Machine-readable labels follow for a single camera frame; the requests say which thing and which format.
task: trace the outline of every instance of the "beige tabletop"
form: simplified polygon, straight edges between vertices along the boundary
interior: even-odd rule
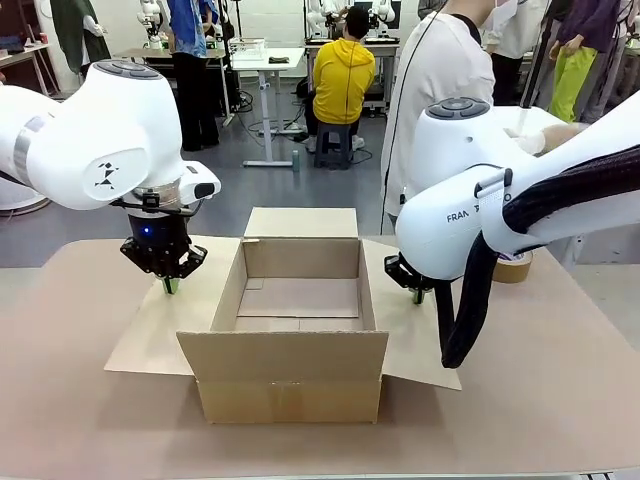
[[[225,52],[219,48],[207,48],[207,58],[218,60],[225,57]],[[130,48],[115,55],[119,58],[171,58],[169,50],[157,50],[154,48]]]
[[[485,329],[459,370],[461,392],[388,379],[378,425],[212,426],[193,379],[103,371],[152,282],[120,245],[64,247],[0,318],[0,476],[513,474],[640,465],[637,353],[546,251],[526,283],[494,285]]]

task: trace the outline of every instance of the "sneaker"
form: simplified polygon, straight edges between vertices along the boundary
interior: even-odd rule
[[[316,153],[316,143],[318,142],[318,137],[316,135],[309,135],[305,142],[305,147],[307,152]]]
[[[354,135],[351,138],[351,145],[354,152],[357,150],[362,150],[364,148],[364,138]]]

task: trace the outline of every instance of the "person in white coat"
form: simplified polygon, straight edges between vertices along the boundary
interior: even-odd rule
[[[493,61],[496,85],[493,103],[511,105],[520,79],[524,55],[540,38],[542,19],[549,0],[518,0],[516,14],[503,25],[485,32],[487,52]]]
[[[416,123],[422,111],[451,97],[493,104],[491,57],[478,28],[513,16],[517,0],[449,0],[413,30],[400,57],[382,148],[384,211],[395,224],[407,185]]]

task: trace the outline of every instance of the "hair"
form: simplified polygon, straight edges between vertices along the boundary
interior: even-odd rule
[[[362,40],[369,32],[369,12],[361,7],[351,7],[346,18],[349,35]]]

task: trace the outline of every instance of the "black pants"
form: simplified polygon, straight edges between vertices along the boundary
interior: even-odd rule
[[[206,84],[206,60],[187,53],[175,53],[173,65],[178,83],[178,113],[182,147],[200,150],[218,144],[218,126]]]
[[[520,67],[522,58],[508,58],[494,53],[493,74],[496,77],[496,86],[493,89],[493,103],[498,107],[514,104],[514,97],[520,80]]]
[[[309,94],[307,99],[304,101],[304,118],[307,121],[307,130],[309,135],[318,135],[318,117],[313,112],[313,100],[316,98],[315,90]],[[351,135],[356,135],[358,133],[358,128],[360,127],[360,119],[356,120],[351,124]]]

